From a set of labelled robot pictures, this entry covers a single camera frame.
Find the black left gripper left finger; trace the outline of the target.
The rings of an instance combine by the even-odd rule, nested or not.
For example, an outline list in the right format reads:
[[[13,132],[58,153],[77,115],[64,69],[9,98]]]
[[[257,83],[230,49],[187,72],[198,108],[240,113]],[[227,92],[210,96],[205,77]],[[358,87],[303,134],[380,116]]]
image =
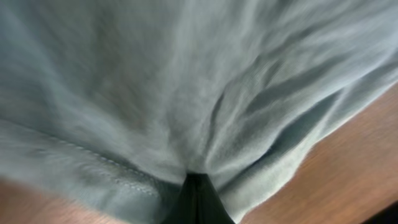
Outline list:
[[[198,179],[188,174],[177,201],[162,224],[196,224],[198,205]]]

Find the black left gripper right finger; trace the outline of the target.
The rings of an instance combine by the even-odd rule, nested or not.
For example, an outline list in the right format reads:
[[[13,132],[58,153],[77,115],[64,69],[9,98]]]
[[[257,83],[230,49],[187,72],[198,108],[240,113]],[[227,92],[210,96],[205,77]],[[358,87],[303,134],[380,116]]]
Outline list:
[[[197,203],[196,223],[234,224],[206,174],[195,175],[195,193]]]

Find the light blue t-shirt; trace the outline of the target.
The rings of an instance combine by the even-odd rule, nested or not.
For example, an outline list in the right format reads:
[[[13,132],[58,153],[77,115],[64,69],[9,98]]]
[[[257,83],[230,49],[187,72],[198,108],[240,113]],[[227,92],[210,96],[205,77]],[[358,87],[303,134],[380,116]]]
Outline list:
[[[396,82],[396,0],[2,1],[1,175],[158,223],[204,173],[238,222]]]

